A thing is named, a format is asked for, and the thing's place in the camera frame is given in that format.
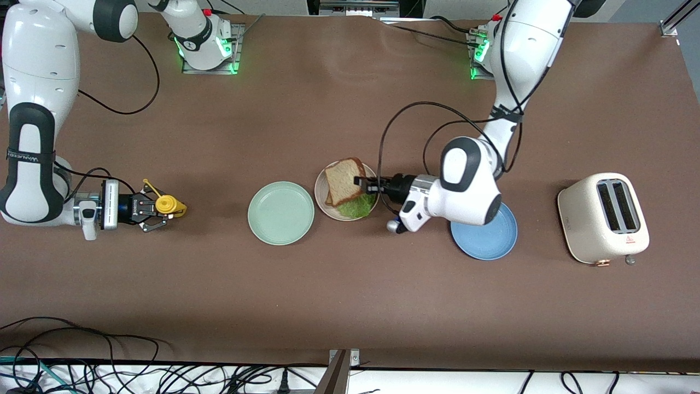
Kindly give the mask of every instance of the brown tabletop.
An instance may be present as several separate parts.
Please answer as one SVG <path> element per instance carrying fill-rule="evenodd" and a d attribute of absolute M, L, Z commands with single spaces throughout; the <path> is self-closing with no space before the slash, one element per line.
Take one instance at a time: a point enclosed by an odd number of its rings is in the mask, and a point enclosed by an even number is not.
<path fill-rule="evenodd" d="M 463 46 L 369 18 L 266 17 L 246 35 L 239 75 L 192 76 L 180 73 L 164 20 L 140 16 L 137 36 L 162 77 L 156 101 L 119 116 L 78 97 L 57 152 L 77 170 L 103 166 L 137 186 L 147 177 L 190 210 L 154 233 L 120 226 L 96 242 L 76 227 L 0 221 L 2 323 L 55 315 L 158 337 L 172 344 L 164 360 L 327 362 L 329 348 L 352 347 L 368 366 L 700 367 L 700 111 L 676 40 L 654 25 L 571 26 L 499 181 L 517 244 L 476 261 L 445 220 L 395 236 L 380 207 L 350 223 L 317 208 L 311 231 L 285 247 L 260 242 L 246 218 L 270 182 L 312 191 L 321 169 L 347 156 L 376 169 L 386 122 L 410 102 L 484 118 L 494 84 L 469 79 Z M 439 22 L 412 26 L 460 38 Z M 83 34 L 80 44 L 82 89 L 122 110 L 148 100 L 155 77 L 137 43 Z M 427 136 L 454 119 L 430 107 L 402 115 L 384 173 L 422 173 Z M 0 130 L 6 141 L 6 116 Z M 455 135 L 476 136 L 450 126 L 428 151 L 432 168 Z M 564 243 L 557 192 L 606 171 L 628 176 L 644 209 L 651 245 L 636 266 L 583 266 Z M 48 326 L 0 334 L 0 344 Z M 85 335 L 43 343 L 45 355 L 107 357 Z M 117 357 L 150 351 L 127 348 Z"/>

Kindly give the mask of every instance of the metal post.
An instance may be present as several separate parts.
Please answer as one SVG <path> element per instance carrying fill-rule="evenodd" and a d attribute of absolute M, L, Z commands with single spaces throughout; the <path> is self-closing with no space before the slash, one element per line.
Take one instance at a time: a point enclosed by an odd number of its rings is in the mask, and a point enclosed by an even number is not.
<path fill-rule="evenodd" d="M 350 350 L 336 352 L 314 394 L 345 394 L 348 388 L 350 363 Z"/>
<path fill-rule="evenodd" d="M 700 6 L 700 0 L 684 0 L 678 8 L 659 24 L 664 37 L 677 36 L 676 27 Z"/>

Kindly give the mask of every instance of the green plate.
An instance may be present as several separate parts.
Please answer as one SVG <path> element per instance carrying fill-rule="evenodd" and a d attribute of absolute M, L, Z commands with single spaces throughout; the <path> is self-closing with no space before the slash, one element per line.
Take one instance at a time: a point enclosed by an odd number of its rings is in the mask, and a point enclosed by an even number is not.
<path fill-rule="evenodd" d="M 248 206 L 248 224 L 262 242 L 289 245 L 301 239 L 314 222 L 314 201 L 292 182 L 268 184 Z"/>

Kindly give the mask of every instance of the bread slice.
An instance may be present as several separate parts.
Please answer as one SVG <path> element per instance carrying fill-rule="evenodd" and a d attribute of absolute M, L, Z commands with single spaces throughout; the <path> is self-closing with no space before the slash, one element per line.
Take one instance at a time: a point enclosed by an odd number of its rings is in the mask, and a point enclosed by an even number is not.
<path fill-rule="evenodd" d="M 355 177 L 365 176 L 365 166 L 356 157 L 346 158 L 325 169 L 328 180 L 329 205 L 337 207 L 362 196 L 362 189 L 357 186 Z"/>

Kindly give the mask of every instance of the yellow object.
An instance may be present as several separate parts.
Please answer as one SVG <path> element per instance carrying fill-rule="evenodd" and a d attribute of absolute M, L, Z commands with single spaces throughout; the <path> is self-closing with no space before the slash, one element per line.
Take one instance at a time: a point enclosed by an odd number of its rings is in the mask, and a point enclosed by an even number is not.
<path fill-rule="evenodd" d="M 155 201 L 155 209 L 164 215 L 174 213 L 174 217 L 180 217 L 187 212 L 187 205 L 182 204 L 177 198 L 166 194 L 165 196 L 158 197 Z"/>

